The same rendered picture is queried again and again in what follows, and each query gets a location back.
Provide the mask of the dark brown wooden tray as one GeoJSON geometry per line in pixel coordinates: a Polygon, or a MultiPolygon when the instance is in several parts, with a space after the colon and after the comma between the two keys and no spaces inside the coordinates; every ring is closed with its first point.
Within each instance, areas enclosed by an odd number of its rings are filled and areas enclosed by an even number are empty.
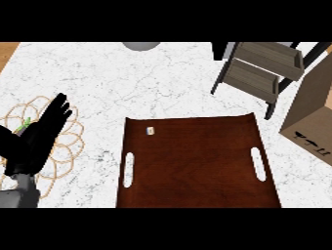
{"type": "Polygon", "coordinates": [[[278,208],[272,177],[259,180],[255,175],[250,151],[262,148],[250,113],[128,118],[121,154],[134,156],[132,182],[118,187],[115,206],[278,208]]]}

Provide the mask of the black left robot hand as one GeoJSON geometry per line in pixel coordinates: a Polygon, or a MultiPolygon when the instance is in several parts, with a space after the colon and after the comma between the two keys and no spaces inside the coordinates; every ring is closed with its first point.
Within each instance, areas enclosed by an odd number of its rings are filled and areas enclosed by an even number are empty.
{"type": "Polygon", "coordinates": [[[39,172],[70,114],[66,96],[59,93],[38,121],[28,126],[20,136],[0,125],[0,156],[7,160],[6,176],[32,176],[39,172]]]}

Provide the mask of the tiered basket with black frame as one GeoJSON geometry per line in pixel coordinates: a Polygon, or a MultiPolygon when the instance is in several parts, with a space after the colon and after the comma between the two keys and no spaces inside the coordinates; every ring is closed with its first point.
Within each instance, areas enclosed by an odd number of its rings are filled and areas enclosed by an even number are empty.
{"type": "Polygon", "coordinates": [[[213,58],[225,59],[210,94],[218,85],[227,83],[266,104],[264,119],[271,118],[278,95],[293,81],[297,81],[330,42],[317,42],[303,55],[297,42],[228,42],[216,52],[218,43],[212,43],[213,58]]]}

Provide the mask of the grey round object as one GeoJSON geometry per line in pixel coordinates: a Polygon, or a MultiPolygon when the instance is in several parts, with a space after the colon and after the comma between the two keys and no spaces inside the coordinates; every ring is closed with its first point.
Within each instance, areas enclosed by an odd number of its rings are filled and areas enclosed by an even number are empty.
{"type": "Polygon", "coordinates": [[[131,51],[149,51],[159,46],[159,42],[123,42],[123,46],[131,51]]]}

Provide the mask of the green and purple vegetable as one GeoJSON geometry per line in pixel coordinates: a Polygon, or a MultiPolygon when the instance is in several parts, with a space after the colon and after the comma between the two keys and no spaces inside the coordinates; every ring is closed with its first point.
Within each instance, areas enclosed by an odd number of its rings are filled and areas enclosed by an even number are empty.
{"type": "Polygon", "coordinates": [[[25,130],[28,129],[31,125],[31,118],[28,117],[26,120],[23,121],[23,124],[17,127],[17,129],[14,130],[14,134],[17,136],[22,135],[22,133],[25,132],[25,130]]]}

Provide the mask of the brown cardboard box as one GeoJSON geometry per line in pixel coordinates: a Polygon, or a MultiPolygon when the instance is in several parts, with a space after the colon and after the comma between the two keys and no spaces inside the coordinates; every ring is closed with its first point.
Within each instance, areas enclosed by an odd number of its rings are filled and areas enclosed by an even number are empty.
{"type": "Polygon", "coordinates": [[[332,166],[332,53],[300,81],[280,134],[332,166]]]}

